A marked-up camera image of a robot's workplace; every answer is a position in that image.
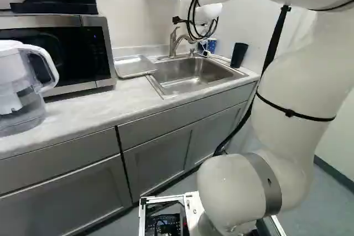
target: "faucet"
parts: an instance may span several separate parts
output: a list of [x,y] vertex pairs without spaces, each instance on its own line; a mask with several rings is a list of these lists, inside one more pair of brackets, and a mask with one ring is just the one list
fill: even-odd
[[176,50],[183,39],[187,40],[188,43],[190,43],[190,44],[195,43],[195,41],[193,41],[192,38],[190,38],[189,35],[187,35],[187,34],[183,34],[177,38],[176,31],[179,28],[180,27],[176,27],[170,36],[170,54],[169,54],[170,57],[176,57]]

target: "faucet handle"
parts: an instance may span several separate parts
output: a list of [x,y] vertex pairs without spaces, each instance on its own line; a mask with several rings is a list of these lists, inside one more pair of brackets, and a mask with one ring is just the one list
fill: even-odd
[[190,56],[194,56],[194,53],[195,53],[195,48],[190,48],[189,49],[189,55]]
[[173,30],[173,32],[171,33],[171,39],[173,40],[173,41],[175,41],[176,40],[176,38],[177,38],[177,30],[179,29],[180,27],[176,27],[174,30]]

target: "microwave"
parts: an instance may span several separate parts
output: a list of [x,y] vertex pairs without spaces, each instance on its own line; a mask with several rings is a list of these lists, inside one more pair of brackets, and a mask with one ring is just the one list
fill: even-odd
[[[0,40],[17,40],[44,48],[59,73],[55,88],[44,97],[114,86],[114,69],[107,19],[99,15],[2,15]],[[28,55],[41,83],[50,77],[42,60]]]

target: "sink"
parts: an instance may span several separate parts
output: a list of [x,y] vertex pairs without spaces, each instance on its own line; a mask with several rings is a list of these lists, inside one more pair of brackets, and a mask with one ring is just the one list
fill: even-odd
[[148,80],[163,98],[203,90],[231,80],[247,77],[209,57],[184,56],[153,60],[156,72]]

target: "cabinet drawer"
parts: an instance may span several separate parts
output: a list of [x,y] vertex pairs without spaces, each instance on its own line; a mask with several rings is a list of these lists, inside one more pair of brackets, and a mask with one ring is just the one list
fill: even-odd
[[114,128],[0,161],[0,195],[119,153]]
[[191,170],[212,157],[216,147],[230,134],[233,125],[238,122],[238,116],[245,105],[241,103],[196,123],[188,149],[186,170]]
[[134,202],[183,174],[191,131],[181,128],[124,152]]
[[116,155],[0,197],[0,235],[69,235],[130,205]]
[[122,149],[127,150],[158,136],[218,113],[250,97],[255,83],[191,102],[119,127]]

